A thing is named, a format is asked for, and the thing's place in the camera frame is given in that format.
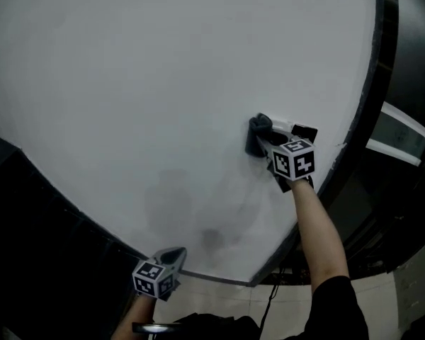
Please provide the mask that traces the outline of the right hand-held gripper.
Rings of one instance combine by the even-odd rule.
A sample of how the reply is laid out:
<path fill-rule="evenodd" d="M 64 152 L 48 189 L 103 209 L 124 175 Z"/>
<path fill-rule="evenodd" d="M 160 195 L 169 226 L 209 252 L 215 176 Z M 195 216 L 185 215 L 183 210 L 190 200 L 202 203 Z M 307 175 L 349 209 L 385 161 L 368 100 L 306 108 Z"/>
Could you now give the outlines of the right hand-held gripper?
<path fill-rule="evenodd" d="M 291 132 L 273 130 L 270 135 L 257 135 L 257 157 L 271 160 L 268 170 L 283 193 L 291 190 L 289 181 L 305 179 L 313 186 L 315 146 L 308 140 L 293 140 Z M 285 143 L 274 147 L 273 143 Z"/>

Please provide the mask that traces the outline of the person's right forearm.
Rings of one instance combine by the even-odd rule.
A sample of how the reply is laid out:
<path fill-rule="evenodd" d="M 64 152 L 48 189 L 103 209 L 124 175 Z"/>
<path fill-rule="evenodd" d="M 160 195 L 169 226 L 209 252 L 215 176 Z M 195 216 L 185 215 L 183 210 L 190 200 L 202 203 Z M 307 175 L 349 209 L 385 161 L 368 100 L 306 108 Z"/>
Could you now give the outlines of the person's right forearm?
<path fill-rule="evenodd" d="M 330 278 L 349 277 L 344 247 L 315 190 L 304 179 L 290 181 L 312 291 Z"/>

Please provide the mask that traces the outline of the black exit button panel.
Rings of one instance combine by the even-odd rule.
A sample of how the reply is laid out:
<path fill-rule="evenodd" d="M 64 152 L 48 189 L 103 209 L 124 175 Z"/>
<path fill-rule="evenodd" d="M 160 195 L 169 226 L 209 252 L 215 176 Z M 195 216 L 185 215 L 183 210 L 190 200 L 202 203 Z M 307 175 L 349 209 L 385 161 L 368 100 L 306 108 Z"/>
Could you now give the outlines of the black exit button panel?
<path fill-rule="evenodd" d="M 311 143 L 314 143 L 318 133 L 318 129 L 313 127 L 308 127 L 305 125 L 294 124 L 291 130 L 291 133 L 294 136 L 298 136 L 302 139 L 309 140 Z"/>

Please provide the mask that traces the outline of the glass door with frosted stripes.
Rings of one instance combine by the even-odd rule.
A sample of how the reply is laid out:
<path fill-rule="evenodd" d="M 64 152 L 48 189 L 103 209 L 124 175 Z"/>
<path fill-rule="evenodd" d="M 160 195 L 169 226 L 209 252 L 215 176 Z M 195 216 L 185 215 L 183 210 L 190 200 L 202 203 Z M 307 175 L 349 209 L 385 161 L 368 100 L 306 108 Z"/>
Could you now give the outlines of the glass door with frosted stripes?
<path fill-rule="evenodd" d="M 371 55 L 375 0 L 302 2 L 313 37 L 303 62 L 320 128 L 313 178 L 319 191 L 358 108 Z M 351 275 L 374 268 L 392 271 L 425 244 L 425 0 L 399 0 L 390 85 L 355 175 L 361 202 L 345 215 L 349 237 L 329 214 Z"/>

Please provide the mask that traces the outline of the dark grey cleaning cloth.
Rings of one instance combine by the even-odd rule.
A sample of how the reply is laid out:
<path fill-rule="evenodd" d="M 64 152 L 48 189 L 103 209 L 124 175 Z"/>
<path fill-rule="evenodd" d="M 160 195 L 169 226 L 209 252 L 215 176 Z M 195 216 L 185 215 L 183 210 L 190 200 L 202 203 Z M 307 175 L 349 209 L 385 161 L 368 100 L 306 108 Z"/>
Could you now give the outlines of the dark grey cleaning cloth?
<path fill-rule="evenodd" d="M 245 152 L 253 157 L 265 157 L 258 139 L 262 138 L 267 140 L 273 131 L 272 120 L 263 113 L 258 113 L 255 117 L 249 120 L 249 127 L 247 131 Z"/>

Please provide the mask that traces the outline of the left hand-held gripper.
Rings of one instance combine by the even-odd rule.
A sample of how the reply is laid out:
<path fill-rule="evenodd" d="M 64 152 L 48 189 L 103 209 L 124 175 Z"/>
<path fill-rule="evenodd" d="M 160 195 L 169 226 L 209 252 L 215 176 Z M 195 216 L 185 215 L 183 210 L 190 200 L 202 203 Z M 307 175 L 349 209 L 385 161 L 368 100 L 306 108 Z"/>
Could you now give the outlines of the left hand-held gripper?
<path fill-rule="evenodd" d="M 167 301 L 180 285 L 179 271 L 186 261 L 185 247 L 162 249 L 153 255 L 151 261 L 139 261 L 132 272 L 135 290 L 152 298 Z"/>

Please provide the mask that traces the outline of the black waist pack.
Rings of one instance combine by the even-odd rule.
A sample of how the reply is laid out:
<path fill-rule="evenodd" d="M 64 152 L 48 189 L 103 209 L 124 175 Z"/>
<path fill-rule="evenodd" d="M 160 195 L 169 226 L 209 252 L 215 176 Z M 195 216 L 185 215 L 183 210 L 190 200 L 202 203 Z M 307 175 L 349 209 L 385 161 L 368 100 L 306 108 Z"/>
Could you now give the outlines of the black waist pack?
<path fill-rule="evenodd" d="M 134 334 L 150 340 L 260 340 L 261 329 L 249 316 L 238 319 L 193 313 L 172 323 L 132 323 Z"/>

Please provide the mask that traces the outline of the person's left forearm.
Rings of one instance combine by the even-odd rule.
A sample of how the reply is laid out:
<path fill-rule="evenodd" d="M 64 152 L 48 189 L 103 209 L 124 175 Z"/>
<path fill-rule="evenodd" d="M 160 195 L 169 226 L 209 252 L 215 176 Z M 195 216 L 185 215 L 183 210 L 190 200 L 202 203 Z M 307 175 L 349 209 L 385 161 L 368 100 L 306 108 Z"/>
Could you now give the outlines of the person's left forearm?
<path fill-rule="evenodd" d="M 137 334 L 132 330 L 132 324 L 152 323 L 157 299 L 145 294 L 138 295 L 122 321 L 114 331 L 110 340 L 148 340 L 148 334 Z"/>

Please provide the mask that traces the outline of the white locker cabinet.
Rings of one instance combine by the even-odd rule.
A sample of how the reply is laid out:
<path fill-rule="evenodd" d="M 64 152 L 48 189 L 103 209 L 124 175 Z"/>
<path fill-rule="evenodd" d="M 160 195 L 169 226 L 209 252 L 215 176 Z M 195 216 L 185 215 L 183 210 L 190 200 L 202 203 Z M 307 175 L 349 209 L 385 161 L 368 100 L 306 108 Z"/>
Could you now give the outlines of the white locker cabinet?
<path fill-rule="evenodd" d="M 398 325 L 406 330 L 425 315 L 425 245 L 393 272 Z"/>

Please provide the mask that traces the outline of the person's black clothing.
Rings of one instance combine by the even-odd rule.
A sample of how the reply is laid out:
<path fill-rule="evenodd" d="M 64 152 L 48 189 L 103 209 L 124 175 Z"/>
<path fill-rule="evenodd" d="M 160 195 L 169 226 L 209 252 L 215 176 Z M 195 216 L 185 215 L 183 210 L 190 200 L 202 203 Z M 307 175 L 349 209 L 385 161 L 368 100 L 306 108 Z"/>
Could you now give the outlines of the person's black clothing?
<path fill-rule="evenodd" d="M 349 278 L 333 277 L 318 286 L 305 329 L 292 340 L 369 340 L 368 326 Z"/>

